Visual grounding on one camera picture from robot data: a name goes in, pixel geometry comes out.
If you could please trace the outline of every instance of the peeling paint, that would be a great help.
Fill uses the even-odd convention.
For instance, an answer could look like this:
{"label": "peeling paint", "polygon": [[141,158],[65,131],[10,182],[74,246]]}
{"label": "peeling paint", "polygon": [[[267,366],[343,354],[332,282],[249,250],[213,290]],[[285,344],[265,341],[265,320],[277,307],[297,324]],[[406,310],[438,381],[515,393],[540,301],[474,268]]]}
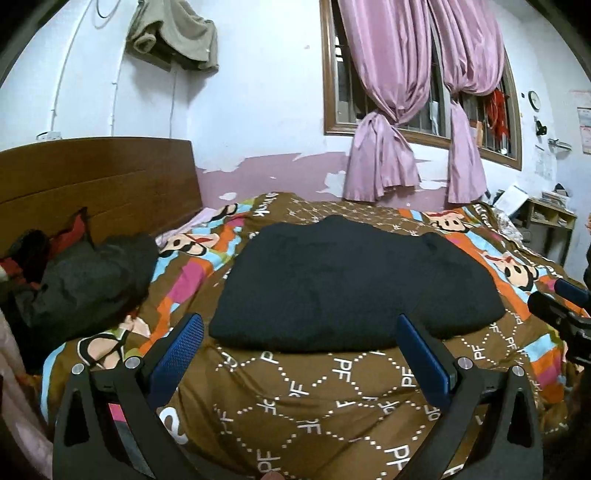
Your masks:
{"label": "peeling paint", "polygon": [[345,177],[346,172],[341,170],[338,173],[327,173],[324,179],[326,188],[316,193],[331,193],[335,197],[341,198],[343,196],[343,190],[345,189]]}
{"label": "peeling paint", "polygon": [[[347,165],[345,152],[289,153],[245,158],[234,171],[198,168],[197,175],[203,204],[212,208],[271,191],[294,192],[306,200],[338,201],[343,194]],[[378,204],[394,208],[410,205],[409,208],[428,212],[445,209],[447,180],[440,180],[437,175],[440,166],[423,160],[420,168],[424,170],[420,188],[397,187]]]}
{"label": "peeling paint", "polygon": [[219,198],[230,202],[236,198],[236,195],[237,195],[236,192],[227,192],[227,193],[224,193],[223,195],[220,195]]}
{"label": "peeling paint", "polygon": [[197,176],[203,204],[212,208],[220,208],[227,203],[220,198],[226,192],[236,192],[235,198],[239,202],[271,191],[294,192],[308,200],[337,201],[340,194],[322,190],[328,187],[325,184],[327,173],[338,175],[347,169],[347,164],[345,152],[305,156],[289,153],[249,157],[234,171],[197,168]]}
{"label": "peeling paint", "polygon": [[438,190],[447,187],[447,180],[423,180],[419,186],[422,190]]}

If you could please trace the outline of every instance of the power outlet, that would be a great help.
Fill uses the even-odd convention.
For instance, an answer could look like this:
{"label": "power outlet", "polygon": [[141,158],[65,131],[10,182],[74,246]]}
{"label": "power outlet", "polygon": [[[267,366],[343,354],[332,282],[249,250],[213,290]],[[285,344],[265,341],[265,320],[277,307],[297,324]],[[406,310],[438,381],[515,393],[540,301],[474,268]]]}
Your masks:
{"label": "power outlet", "polygon": [[38,142],[49,142],[52,140],[61,140],[61,132],[43,132],[36,136]]}

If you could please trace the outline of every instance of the wooden window frame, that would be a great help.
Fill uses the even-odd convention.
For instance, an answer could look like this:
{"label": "wooden window frame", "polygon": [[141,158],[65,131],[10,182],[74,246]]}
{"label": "wooden window frame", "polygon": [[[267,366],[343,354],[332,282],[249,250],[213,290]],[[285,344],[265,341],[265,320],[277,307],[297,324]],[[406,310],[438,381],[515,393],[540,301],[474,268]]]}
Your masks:
{"label": "wooden window frame", "polygon": [[[320,23],[322,28],[322,77],[324,84],[324,134],[353,136],[357,130],[357,124],[338,123],[336,120],[336,72],[333,52],[335,51],[335,33],[331,0],[320,0]],[[513,100],[509,104],[508,116],[511,127],[511,142],[515,149],[515,158],[479,147],[480,156],[487,160],[499,163],[521,171],[521,116],[519,114],[519,100],[511,64],[505,52],[505,77],[506,89]],[[427,145],[429,147],[444,148],[449,150],[451,139],[438,137],[423,132],[415,132],[401,129],[400,132],[409,143]]]}

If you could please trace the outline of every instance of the towel rack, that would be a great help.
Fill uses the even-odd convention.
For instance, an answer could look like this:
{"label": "towel rack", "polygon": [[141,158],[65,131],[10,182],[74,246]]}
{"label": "towel rack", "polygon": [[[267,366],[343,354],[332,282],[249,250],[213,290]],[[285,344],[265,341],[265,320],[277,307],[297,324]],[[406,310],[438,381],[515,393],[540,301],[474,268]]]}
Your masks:
{"label": "towel rack", "polygon": [[549,138],[548,145],[550,145],[551,147],[564,148],[565,150],[568,150],[569,152],[573,151],[572,145],[569,145],[568,143],[565,143],[565,142],[561,142],[558,139],[554,140],[552,138]]}

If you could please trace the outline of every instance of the red cloth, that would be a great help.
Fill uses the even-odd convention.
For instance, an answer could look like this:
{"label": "red cloth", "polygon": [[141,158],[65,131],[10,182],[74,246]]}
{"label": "red cloth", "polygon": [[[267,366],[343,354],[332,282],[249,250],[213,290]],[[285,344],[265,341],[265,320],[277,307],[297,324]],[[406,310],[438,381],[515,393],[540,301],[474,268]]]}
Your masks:
{"label": "red cloth", "polygon": [[57,254],[63,252],[66,248],[80,241],[84,237],[85,233],[86,223],[82,218],[82,214],[78,213],[70,230],[59,233],[50,240],[48,259],[51,260]]}
{"label": "red cloth", "polygon": [[507,128],[507,116],[505,114],[505,95],[498,88],[486,99],[486,114],[491,130],[498,142],[503,140],[503,135],[509,137]]}
{"label": "red cloth", "polygon": [[8,278],[17,277],[22,274],[21,267],[18,266],[12,258],[4,258],[0,260],[0,268],[2,268]]}

